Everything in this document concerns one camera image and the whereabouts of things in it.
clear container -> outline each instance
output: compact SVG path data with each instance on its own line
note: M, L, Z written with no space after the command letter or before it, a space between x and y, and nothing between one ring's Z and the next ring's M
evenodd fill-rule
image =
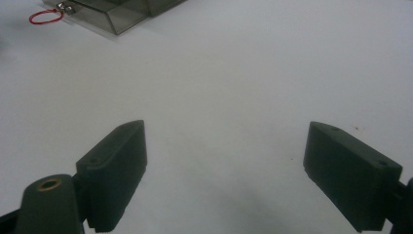
M155 17L184 0L43 0L64 5L72 18L119 35L148 17Z

white surface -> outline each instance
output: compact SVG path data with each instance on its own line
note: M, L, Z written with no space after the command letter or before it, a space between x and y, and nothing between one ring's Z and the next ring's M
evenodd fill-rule
M312 120L413 176L412 1L189 0L116 39L30 25L39 4L0 3L1 214L136 119L149 165L113 233L356 233L304 173Z

screw hole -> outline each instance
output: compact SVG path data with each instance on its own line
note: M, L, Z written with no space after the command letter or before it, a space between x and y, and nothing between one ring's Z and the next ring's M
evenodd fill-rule
M58 186L60 186L61 184L61 180L58 178L51 178L48 179L46 181L44 181L43 183L41 183L39 185L39 187L37 188L37 190L44 192L44 191L49 191L52 190Z

transparent plastic box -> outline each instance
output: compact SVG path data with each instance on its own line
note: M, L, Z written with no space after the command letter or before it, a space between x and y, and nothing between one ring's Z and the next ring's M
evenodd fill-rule
M184 0L43 0L55 7L60 4L72 18L119 35L140 21L155 17Z

red rubber band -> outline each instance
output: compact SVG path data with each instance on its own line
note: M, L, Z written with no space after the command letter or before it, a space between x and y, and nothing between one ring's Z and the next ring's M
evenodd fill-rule
M40 16L40 15L43 15L43 14L47 14L47 13L57 13L57 12L60 13L60 17L58 17L58 18L56 18L56 19L52 19L52 20L49 20L49 21L34 21L34 20L33 20L33 19L34 19L35 17L37 17L37 16ZM30 16L30 18L29 18L28 20L30 21L31 24L45 24L45 23L49 23L49 22L59 21L59 20L61 20L62 18L63 18L63 12L58 11L57 9L52 9L52 10L46 10L46 11L43 11L43 12L38 12L38 13L36 13L36 14L33 14L33 15Z

